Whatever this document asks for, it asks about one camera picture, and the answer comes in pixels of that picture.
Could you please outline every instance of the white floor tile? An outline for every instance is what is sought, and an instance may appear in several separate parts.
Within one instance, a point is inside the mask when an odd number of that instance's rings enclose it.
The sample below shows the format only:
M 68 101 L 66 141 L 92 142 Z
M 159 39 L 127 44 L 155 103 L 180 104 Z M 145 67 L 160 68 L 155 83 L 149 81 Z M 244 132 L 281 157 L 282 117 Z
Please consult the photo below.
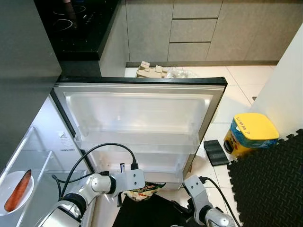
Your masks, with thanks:
M 224 137 L 225 137 L 227 131 L 229 130 L 230 126 L 231 126 L 230 123 L 212 123 L 209 125 L 204 138 L 206 141 L 218 140 L 223 151 L 225 152 L 228 160 L 233 161 L 235 158 L 232 155 L 228 154 L 223 147 Z
M 229 85 L 236 85 L 236 81 L 231 76 L 225 66 L 203 66 L 203 67 L 183 67 L 184 70 L 192 71 L 199 77 L 225 77 Z
M 240 85 L 241 90 L 244 92 L 251 104 L 254 103 L 252 98 L 254 96 L 257 97 L 263 87 L 264 85 Z
M 228 175 L 229 170 L 227 169 L 226 165 L 214 166 L 214 171 L 216 173 L 220 188 L 231 188 L 232 187 L 230 177 Z
M 270 66 L 227 66 L 239 85 L 264 85 L 272 75 Z
M 216 188 L 206 188 L 208 200 L 214 207 L 219 207 L 224 213 L 227 213 L 224 200 L 222 199 L 220 193 Z M 160 190 L 157 192 L 157 195 L 171 201 L 174 200 L 178 202 L 181 206 L 187 208 L 188 199 L 190 196 L 187 194 L 184 188 L 180 188 L 179 190 L 168 191 L 168 190 Z
M 208 200 L 214 207 L 220 208 L 225 214 L 227 213 L 224 200 L 216 188 L 206 189 Z
M 199 155 L 199 152 L 197 152 L 197 155 L 192 164 L 191 172 L 188 172 L 188 174 L 186 175 L 186 179 L 192 175 L 207 176 L 211 178 L 216 184 L 218 184 L 218 180 L 214 168 L 212 167 L 207 155 L 205 155 L 205 157 L 201 157 Z M 207 181 L 204 184 L 204 187 L 214 188 L 215 186 L 211 182 Z
M 235 215 L 237 221 L 240 223 L 241 226 L 243 226 L 243 224 L 239 220 L 239 213 L 237 211 L 237 203 L 236 203 L 236 201 L 233 198 L 232 189 L 231 188 L 222 188 L 221 190 L 222 190 L 222 193 L 224 194 L 224 196 L 226 197 L 226 200 L 228 201 L 228 203 L 229 203 L 229 205 L 230 205 L 230 207 L 232 209 L 232 212 Z M 230 213 L 230 211 L 229 211 L 229 209 L 227 208 L 227 206 L 226 206 L 226 210 L 227 210 L 227 213 L 230 216 L 232 216 L 231 213 Z
M 138 67 L 136 68 L 126 68 L 124 77 L 136 77 Z
M 101 195 L 96 200 L 91 227 L 112 227 L 120 208 L 117 200 L 107 195 Z
M 228 85 L 214 115 L 213 123 L 231 123 L 236 114 L 249 111 L 250 102 L 237 85 Z

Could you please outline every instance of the white plate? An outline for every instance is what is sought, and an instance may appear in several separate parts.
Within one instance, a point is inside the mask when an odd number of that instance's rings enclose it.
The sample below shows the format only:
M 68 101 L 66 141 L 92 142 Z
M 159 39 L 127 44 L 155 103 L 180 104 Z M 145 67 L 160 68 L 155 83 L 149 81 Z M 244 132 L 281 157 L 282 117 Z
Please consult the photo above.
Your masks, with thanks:
M 16 171 L 16 172 L 10 173 L 5 177 L 2 184 L 0 185 L 0 216 L 11 214 L 11 213 L 15 212 L 16 210 L 20 209 L 25 204 L 25 202 L 28 200 L 28 198 L 30 197 L 30 195 L 34 189 L 33 176 L 31 176 L 30 181 L 28 182 L 27 188 L 25 189 L 25 192 L 24 192 L 18 206 L 16 207 L 16 209 L 14 209 L 11 212 L 7 212 L 4 209 L 4 204 L 9 199 L 9 197 L 15 190 L 17 184 L 20 182 L 20 180 L 22 179 L 24 174 L 25 174 L 25 171 Z

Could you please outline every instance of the snack bag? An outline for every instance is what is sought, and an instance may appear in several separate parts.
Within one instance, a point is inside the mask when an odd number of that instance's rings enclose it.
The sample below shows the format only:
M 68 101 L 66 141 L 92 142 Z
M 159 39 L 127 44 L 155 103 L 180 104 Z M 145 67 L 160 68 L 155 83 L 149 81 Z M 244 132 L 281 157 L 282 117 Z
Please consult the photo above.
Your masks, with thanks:
M 145 186 L 143 188 L 126 191 L 124 194 L 134 201 L 144 201 L 163 188 L 165 184 L 166 183 L 145 182 Z

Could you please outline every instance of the white wall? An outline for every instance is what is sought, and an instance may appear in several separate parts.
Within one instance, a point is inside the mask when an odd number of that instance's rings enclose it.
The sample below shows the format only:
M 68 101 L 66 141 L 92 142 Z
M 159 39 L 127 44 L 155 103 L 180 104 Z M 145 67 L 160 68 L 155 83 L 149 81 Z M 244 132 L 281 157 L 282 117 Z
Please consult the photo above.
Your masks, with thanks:
M 266 115 L 281 138 L 303 128 L 303 24 L 251 111 Z

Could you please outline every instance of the black cable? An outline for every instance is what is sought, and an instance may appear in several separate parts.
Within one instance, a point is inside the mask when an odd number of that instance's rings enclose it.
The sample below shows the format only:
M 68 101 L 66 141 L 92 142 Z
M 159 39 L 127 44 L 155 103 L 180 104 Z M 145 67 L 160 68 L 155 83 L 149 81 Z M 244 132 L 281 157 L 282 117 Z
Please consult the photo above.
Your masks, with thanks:
M 209 180 L 209 181 L 210 181 L 211 183 L 213 183 L 213 185 L 218 189 L 218 191 L 219 191 L 219 193 L 221 194 L 221 196 L 222 196 L 224 202 L 226 203 L 226 205 L 227 205 L 229 211 L 231 212 L 232 217 L 233 217 L 234 221 L 236 222 L 237 226 L 238 226 L 238 227 L 241 227 L 240 224 L 238 223 L 238 221 L 237 221 L 235 215 L 233 214 L 232 209 L 231 209 L 231 207 L 230 207 L 230 205 L 229 205 L 229 203 L 228 203 L 226 197 L 223 195 L 223 192 L 222 192 L 221 189 L 218 187 L 218 185 L 217 185 L 212 179 L 210 179 L 210 178 L 207 177 L 207 176 L 202 177 L 202 178 L 204 179 L 204 181 L 205 181 L 205 180 Z
M 59 183 L 59 179 L 53 174 L 52 178 L 55 179 L 57 186 L 58 186 L 58 191 L 59 191 L 59 200 L 60 200 L 60 195 L 61 195 L 61 185 Z
M 95 149 L 98 149 L 98 148 L 100 148 L 100 147 L 109 146 L 109 145 L 118 146 L 118 147 L 122 147 L 122 148 L 126 149 L 126 150 L 132 155 L 132 157 L 133 157 L 133 163 L 131 164 L 131 168 L 132 168 L 132 169 L 137 169 L 137 168 L 138 168 L 138 164 L 137 164 L 137 162 L 136 162 L 136 158 L 135 158 L 133 152 L 132 152 L 128 147 L 126 147 L 126 146 L 124 146 L 124 145 L 122 145 L 122 144 L 119 144 L 119 143 L 103 143 L 103 144 L 99 144 L 99 145 L 93 147 L 92 149 L 90 149 L 90 150 L 89 150 L 88 152 L 86 152 L 84 155 L 82 155 L 82 157 L 79 158 L 79 160 L 76 162 L 76 164 L 72 167 L 72 169 L 71 169 L 71 171 L 70 171 L 68 177 L 66 178 L 66 182 L 65 182 L 64 187 L 63 187 L 63 189 L 62 189 L 62 192 L 61 192 L 61 194 L 60 194 L 60 197 L 63 197 L 63 195 L 64 195 L 64 193 L 65 193 L 65 190 L 66 190 L 66 187 L 67 187 L 68 183 L 70 182 L 71 175 L 72 175 L 72 173 L 74 172 L 74 170 L 76 169 L 76 167 L 79 165 L 79 163 L 80 163 L 80 162 L 81 162 L 81 161 L 82 161 L 90 152 L 92 152 L 92 151 L 94 151 Z
M 81 179 L 83 179 L 83 178 L 85 178 L 85 177 L 87 177 L 87 176 L 92 175 L 92 174 L 93 174 L 93 173 L 86 174 L 86 175 L 84 175 L 84 176 L 82 176 L 82 177 L 79 177 L 79 178 L 77 178 L 77 179 L 71 180 L 69 183 L 73 183 L 73 182 L 75 182 L 75 181 L 79 181 L 79 180 L 81 180 Z M 59 181 L 60 183 L 65 183 L 65 182 L 66 182 L 66 181 L 63 181 L 63 180 L 60 180 L 60 179 L 58 179 L 58 181 Z

